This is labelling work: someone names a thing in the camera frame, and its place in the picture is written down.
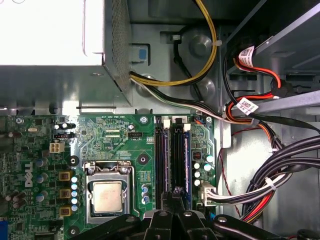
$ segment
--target cpu socket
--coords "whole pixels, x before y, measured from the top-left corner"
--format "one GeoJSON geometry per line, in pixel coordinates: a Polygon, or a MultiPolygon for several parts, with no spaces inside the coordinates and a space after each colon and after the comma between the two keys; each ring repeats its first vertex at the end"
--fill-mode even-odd
{"type": "Polygon", "coordinates": [[[87,224],[102,224],[131,212],[129,169],[132,167],[105,168],[105,166],[100,167],[101,165],[102,162],[90,162],[84,166],[87,172],[85,194],[87,224]]]}

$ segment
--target motherboard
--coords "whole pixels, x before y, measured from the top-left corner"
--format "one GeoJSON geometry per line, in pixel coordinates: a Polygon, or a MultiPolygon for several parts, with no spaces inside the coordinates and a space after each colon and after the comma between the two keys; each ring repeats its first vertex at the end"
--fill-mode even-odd
{"type": "Polygon", "coordinates": [[[205,213],[213,139],[212,122],[193,115],[2,117],[0,239],[67,240],[123,214],[142,219],[162,192],[205,213]]]}

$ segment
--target green circuit board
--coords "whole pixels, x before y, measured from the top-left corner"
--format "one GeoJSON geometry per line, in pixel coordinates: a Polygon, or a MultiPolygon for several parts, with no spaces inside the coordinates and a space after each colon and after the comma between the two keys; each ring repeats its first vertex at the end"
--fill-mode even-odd
{"type": "Polygon", "coordinates": [[[8,221],[11,240],[37,239],[37,233],[54,232],[54,239],[63,240],[72,237],[71,230],[81,233],[94,227],[86,224],[85,208],[85,172],[82,164],[86,161],[129,161],[135,170],[135,206],[142,217],[144,212],[155,207],[154,192],[154,126],[153,118],[145,116],[146,123],[141,123],[139,115],[112,116],[9,116],[1,118],[1,131],[12,132],[2,147],[0,155],[0,192],[7,196],[14,191],[24,192],[26,203],[14,208],[9,202],[5,217],[8,221]],[[64,131],[74,134],[64,139],[64,151],[50,153],[50,143],[55,134],[55,125],[73,123],[75,128],[64,131]],[[128,133],[141,133],[139,137],[130,137],[128,133]],[[147,161],[138,163],[140,155],[147,156],[147,161]],[[71,156],[78,156],[81,164],[77,167],[68,165],[71,156]],[[45,159],[45,165],[38,167],[36,161],[45,159]],[[55,229],[61,223],[59,209],[71,206],[71,198],[60,198],[60,190],[70,189],[70,181],[60,181],[60,173],[77,177],[77,211],[63,218],[63,230],[55,229]],[[46,180],[36,181],[45,173],[46,180]],[[142,203],[142,185],[149,187],[149,202],[142,203]],[[47,194],[41,202],[38,195],[47,194]]]}
{"type": "MultiPolygon", "coordinates": [[[[195,181],[216,185],[214,168],[203,168],[206,156],[215,154],[213,125],[197,124],[192,115],[185,119],[191,123],[188,177],[196,210],[201,200],[195,181]],[[193,168],[195,162],[200,164],[199,169],[193,168]],[[195,170],[200,177],[194,176],[195,170]]],[[[85,163],[129,162],[134,169],[134,175],[131,172],[128,177],[129,213],[137,216],[138,211],[142,218],[145,212],[156,208],[154,115],[7,116],[0,117],[0,136],[1,133],[5,135],[0,141],[1,196],[25,193],[21,201],[9,200],[7,209],[0,202],[0,222],[7,222],[9,240],[67,240],[98,224],[87,223],[86,219],[85,163]],[[61,129],[64,123],[68,129],[61,129]],[[71,160],[75,157],[79,163],[74,165],[71,160]],[[74,191],[77,196],[70,196],[74,191]]]]}

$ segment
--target label sticker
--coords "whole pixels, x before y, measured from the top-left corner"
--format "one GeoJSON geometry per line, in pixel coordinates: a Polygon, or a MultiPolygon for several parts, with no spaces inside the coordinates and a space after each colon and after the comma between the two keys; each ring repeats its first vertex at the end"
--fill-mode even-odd
{"type": "Polygon", "coordinates": [[[239,53],[239,61],[248,67],[254,67],[253,63],[252,63],[252,55],[254,53],[255,50],[255,46],[250,46],[248,48],[246,48],[245,50],[241,51],[239,53]]]}
{"type": "Polygon", "coordinates": [[[243,97],[238,104],[236,105],[238,109],[241,110],[245,115],[249,115],[257,110],[259,107],[255,105],[252,101],[249,101],[245,97],[243,97]]]}

